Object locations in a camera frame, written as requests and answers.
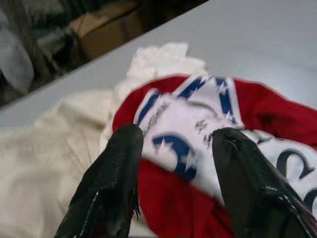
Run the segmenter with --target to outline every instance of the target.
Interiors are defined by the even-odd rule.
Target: cardboard box
[[[142,35],[141,3],[110,1],[102,9],[82,15],[70,23],[82,52],[92,60]]]

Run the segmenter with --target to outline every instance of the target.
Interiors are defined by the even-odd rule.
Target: blue stripe
[[[140,125],[144,116],[148,113],[148,111],[151,109],[151,107],[153,107],[153,105],[154,105],[156,99],[159,97],[159,95],[160,95],[159,93],[155,93],[150,97],[147,104],[143,107],[142,111],[139,114],[137,125]]]
[[[222,77],[217,77],[216,78],[216,82],[217,85],[220,87],[222,84],[224,84],[225,86],[228,86],[225,78]],[[230,96],[229,96],[229,90],[226,90],[226,93],[223,94],[219,94],[220,97],[220,102],[221,102],[221,107],[222,107],[222,112],[223,114],[227,115],[228,113],[230,113],[232,116],[234,116],[233,114],[233,110],[232,110],[232,105],[231,105],[231,100],[230,100]],[[232,123],[236,123],[236,119],[233,117],[232,118]]]
[[[206,81],[202,82],[202,78],[195,79],[190,85],[187,86],[178,96],[189,98],[196,90],[200,89]]]

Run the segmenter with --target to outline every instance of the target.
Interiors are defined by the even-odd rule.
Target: white table
[[[62,97],[125,78],[138,47],[190,44],[216,75],[268,84],[317,109],[317,1],[210,0],[0,111],[0,126],[31,124]]]

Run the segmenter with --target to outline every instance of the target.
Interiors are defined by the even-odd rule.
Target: red fabric
[[[152,88],[174,91],[186,77],[158,80],[132,92],[113,121],[113,131],[132,123],[145,94]],[[276,137],[317,148],[317,111],[285,100],[255,83],[235,80],[243,123]],[[148,225],[162,238],[232,238],[227,212],[215,199],[149,161],[142,160],[138,177],[140,206]]]

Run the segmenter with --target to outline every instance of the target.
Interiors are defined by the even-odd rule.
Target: clothing pile
[[[317,111],[261,84],[212,76],[187,49],[139,49],[113,90],[68,98],[32,127],[1,131],[1,237],[52,237],[82,174],[126,123],[143,131],[139,203],[159,237],[234,237],[212,158],[212,132],[223,127],[256,142],[317,216]]]

